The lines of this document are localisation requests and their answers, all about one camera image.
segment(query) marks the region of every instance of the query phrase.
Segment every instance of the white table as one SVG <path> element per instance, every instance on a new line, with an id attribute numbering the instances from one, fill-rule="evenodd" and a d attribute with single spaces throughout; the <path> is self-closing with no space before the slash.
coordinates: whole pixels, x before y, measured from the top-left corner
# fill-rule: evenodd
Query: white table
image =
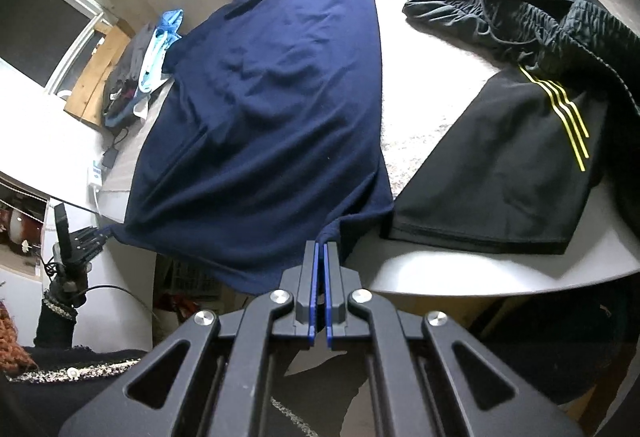
<path id="1" fill-rule="evenodd" d="M 499 70 L 482 52 L 411 27 L 401 12 L 405 1 L 376 0 L 383 59 L 381 143 L 394 195 L 407 184 L 484 82 Z M 639 0 L 600 1 L 640 32 Z M 135 157 L 128 156 L 120 163 L 126 169 L 124 174 L 132 172 L 134 162 Z M 106 182 L 100 193 L 100 210 L 122 221 L 130 174 L 129 181 L 114 181 L 118 182 Z M 640 271 L 640 243 L 616 213 L 606 182 L 591 192 L 573 240 L 561 256 L 446 251 L 381 240 L 377 232 L 372 230 L 358 242 L 346 264 L 360 272 L 366 287 L 381 292 L 434 296 L 531 294 L 583 287 Z"/>
<path id="2" fill-rule="evenodd" d="M 65 102 L 0 60 L 0 110 L 8 142 L 0 172 L 45 195 L 93 208 L 87 171 L 102 136 L 64 112 Z"/>

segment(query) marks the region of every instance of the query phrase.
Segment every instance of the shelf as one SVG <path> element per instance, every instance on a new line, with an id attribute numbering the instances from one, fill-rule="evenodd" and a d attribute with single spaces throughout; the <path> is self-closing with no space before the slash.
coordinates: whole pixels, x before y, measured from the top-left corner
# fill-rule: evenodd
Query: shelf
<path id="1" fill-rule="evenodd" d="M 0 244 L 0 268 L 34 281 L 42 281 L 40 266 L 34 265 L 35 257 L 21 257 L 16 255 L 7 245 Z"/>

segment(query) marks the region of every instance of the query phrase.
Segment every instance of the black pants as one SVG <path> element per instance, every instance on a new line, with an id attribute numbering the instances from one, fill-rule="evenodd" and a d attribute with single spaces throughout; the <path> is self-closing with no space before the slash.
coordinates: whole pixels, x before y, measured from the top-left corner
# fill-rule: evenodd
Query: black pants
<path id="1" fill-rule="evenodd" d="M 510 67 L 490 78 L 396 198 L 383 236 L 484 253 L 564 253 L 600 178 L 607 99 Z"/>

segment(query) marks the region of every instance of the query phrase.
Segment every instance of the floor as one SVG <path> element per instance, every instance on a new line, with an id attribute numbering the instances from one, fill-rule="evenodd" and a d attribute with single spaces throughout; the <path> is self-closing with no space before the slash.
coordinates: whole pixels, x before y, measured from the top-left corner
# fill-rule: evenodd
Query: floor
<path id="1" fill-rule="evenodd" d="M 316 346 L 299 352 L 287 370 L 287 376 L 296 377 L 306 372 L 300 377 L 300 389 L 295 385 L 286 395 L 290 396 L 288 404 L 281 399 L 282 394 L 274 392 L 273 396 L 305 420 L 319 437 L 375 437 L 369 382 L 362 383 L 366 377 L 364 362 L 359 367 L 358 361 L 356 356 L 352 359 L 346 353 L 329 350 L 322 331 L 316 338 Z M 309 388 L 314 389 L 311 395 Z"/>

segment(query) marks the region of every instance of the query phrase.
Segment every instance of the cable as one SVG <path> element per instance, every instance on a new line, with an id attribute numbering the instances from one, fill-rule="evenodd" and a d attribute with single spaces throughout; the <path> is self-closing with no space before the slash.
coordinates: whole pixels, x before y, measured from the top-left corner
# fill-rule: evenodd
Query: cable
<path id="1" fill-rule="evenodd" d="M 94 191 L 95 215 L 97 217 L 96 220 L 98 221 L 98 224 L 99 224 L 100 219 L 104 221 L 104 217 L 100 213 L 100 206 L 98 206 L 98 190 L 95 188 L 95 186 L 89 186 L 89 187 Z"/>
<path id="2" fill-rule="evenodd" d="M 122 130 L 126 130 L 126 132 L 124 133 L 124 136 L 121 139 L 117 139 L 118 136 L 113 138 L 113 142 L 111 143 L 111 147 L 116 147 L 118 144 L 120 144 L 122 141 L 124 141 L 127 138 L 127 135 L 129 135 L 129 128 L 128 127 L 124 127 Z"/>
<path id="3" fill-rule="evenodd" d="M 22 190 L 18 190 L 16 188 L 12 188 L 9 184 L 5 184 L 5 182 L 0 181 L 0 184 L 2 186 L 4 186 L 5 188 L 9 188 L 11 191 L 19 193 L 20 195 L 26 195 L 27 197 L 31 197 L 31 198 L 37 198 L 37 200 L 41 200 L 42 202 L 46 203 L 47 200 L 45 198 L 42 197 L 38 197 L 37 195 L 31 195 L 30 193 L 27 192 L 23 192 Z"/>
<path id="4" fill-rule="evenodd" d="M 36 217 L 35 217 L 35 216 L 33 216 L 32 214 L 25 213 L 24 211 L 19 210 L 19 209 L 18 209 L 18 208 L 16 208 L 15 206 L 13 206 L 13 205 L 9 204 L 8 202 L 5 202 L 4 200 L 2 200 L 2 198 L 0 198 L 0 202 L 2 202 L 2 204 L 4 204 L 5 206 L 9 206 L 10 208 L 14 208 L 14 210 L 18 211 L 18 213 L 21 213 L 21 214 L 23 214 L 23 215 L 25 215 L 25 216 L 28 216 L 30 219 L 33 219 L 34 221 L 38 221 L 38 222 L 39 222 L 39 223 L 41 223 L 41 224 L 44 224 L 44 222 L 43 222 L 43 221 L 41 221 L 39 218 L 36 218 Z"/>
<path id="5" fill-rule="evenodd" d="M 42 262 L 42 265 L 44 267 L 44 272 L 46 273 L 46 275 L 49 277 L 49 280 L 51 280 L 55 274 L 56 274 L 56 264 L 51 264 L 51 260 L 54 259 L 54 257 L 49 258 L 49 261 L 47 263 L 44 263 L 44 260 L 42 259 L 41 255 L 38 255 L 38 257 L 40 258 L 40 261 Z"/>
<path id="6" fill-rule="evenodd" d="M 158 318 L 158 316 L 156 315 L 155 312 L 153 312 L 153 309 L 150 309 L 146 303 L 144 303 L 140 298 L 138 298 L 135 294 L 133 294 L 131 291 L 127 291 L 126 289 L 124 289 L 124 287 L 120 287 L 118 285 L 107 285 L 107 284 L 103 284 L 103 285 L 94 285 L 93 287 L 89 287 L 88 289 L 85 289 L 84 291 L 81 291 L 77 294 L 74 294 L 73 296 L 71 296 L 71 298 L 69 298 L 70 300 L 74 300 L 75 298 L 78 298 L 78 296 L 81 296 L 83 294 L 88 293 L 89 291 L 92 291 L 94 289 L 117 289 L 119 291 L 124 291 L 127 294 L 130 294 L 131 296 L 133 296 L 133 298 L 135 298 L 137 300 L 138 303 L 140 303 L 140 305 L 142 305 L 147 311 L 149 311 L 151 313 L 151 315 L 156 319 L 156 321 L 158 323 L 160 323 L 160 318 Z"/>
<path id="7" fill-rule="evenodd" d="M 118 143 L 122 142 L 123 140 L 124 140 L 124 137 L 122 139 L 120 139 L 118 141 Z M 27 197 L 37 198 L 37 200 L 41 200 L 42 202 L 49 202 L 48 200 L 45 200 L 42 197 L 38 197 L 37 195 L 31 195 L 30 193 L 26 193 L 26 192 L 23 192 L 22 190 L 18 190 L 16 188 L 13 188 L 13 187 L 9 186 L 8 184 L 5 184 L 4 182 L 0 181 L 0 184 L 2 184 L 2 186 L 4 186 L 5 188 L 9 188 L 11 191 L 17 192 L 17 193 L 22 194 L 22 195 L 26 195 Z M 89 208 L 83 208 L 82 206 L 78 206 L 76 204 L 72 204 L 71 202 L 68 202 L 68 200 L 62 200 L 61 198 L 54 197 L 53 195 L 49 195 L 49 198 L 53 198 L 53 200 L 57 200 L 58 202 L 64 202 L 65 204 L 68 204 L 69 206 L 73 206 L 75 208 L 78 208 L 79 210 L 84 210 L 84 211 L 88 211 L 89 213 L 94 213 L 95 214 L 95 211 L 92 211 Z M 14 208 L 14 210 L 18 210 L 18 208 L 16 208 L 15 206 L 12 206 L 11 204 L 7 204 L 6 202 L 4 202 L 4 200 L 0 200 L 0 202 L 2 202 L 2 204 L 6 204 L 10 208 Z M 38 221 L 40 223 L 43 223 L 39 218 L 35 218 L 34 216 L 31 216 L 29 213 L 25 213 L 24 211 L 20 211 L 20 213 L 26 214 L 27 216 L 30 216 L 33 220 Z"/>

